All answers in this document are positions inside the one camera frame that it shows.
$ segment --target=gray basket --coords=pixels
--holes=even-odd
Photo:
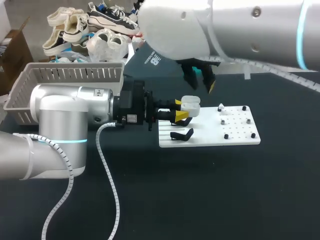
[[[30,112],[30,96],[38,84],[76,85],[112,89],[123,85],[123,63],[29,63],[15,81],[3,109],[19,125],[37,125]]]

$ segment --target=shoe pile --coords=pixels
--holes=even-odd
[[[59,7],[47,17],[53,30],[42,46],[44,54],[61,56],[61,52],[72,51],[90,56],[91,62],[122,60],[128,54],[131,38],[139,33],[138,12],[143,1],[134,3],[131,12],[110,5],[110,0],[103,0],[98,6],[88,3],[87,13],[73,7]]]

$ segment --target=black mat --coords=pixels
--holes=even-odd
[[[146,88],[160,98],[197,95],[202,107],[249,105],[261,144],[160,148],[156,126],[105,130],[101,147],[121,207],[115,240],[320,239],[320,93],[267,73],[252,80],[221,75],[211,95],[180,78],[147,79]],[[7,117],[0,130],[37,128]],[[95,134],[88,135],[92,158],[52,219],[48,240],[101,240],[111,233],[115,201]],[[0,239],[40,240],[67,182],[0,181]]]

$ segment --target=white block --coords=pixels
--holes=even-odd
[[[11,26],[5,7],[5,1],[0,0],[0,43],[5,39],[10,30]]]
[[[187,127],[171,125],[169,121],[159,121],[159,146],[161,148],[207,147],[257,145],[260,143],[254,118],[250,108],[243,106],[225,106],[222,111],[217,107],[201,107],[200,114],[194,117]],[[172,140],[170,132],[186,134],[193,128],[194,133],[189,141]]]

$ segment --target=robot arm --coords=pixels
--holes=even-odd
[[[31,94],[32,119],[44,136],[68,156],[76,177],[83,173],[87,158],[88,125],[115,126],[149,124],[156,120],[183,124],[183,119],[196,117],[200,111],[198,97],[178,100],[157,100],[145,91],[143,81],[127,81],[120,96],[111,89],[92,87],[37,85]],[[61,156],[41,141],[31,141],[0,132],[0,178],[57,179],[69,173]]]
[[[220,56],[318,71],[319,13],[311,0],[146,0],[138,22],[169,59]]]

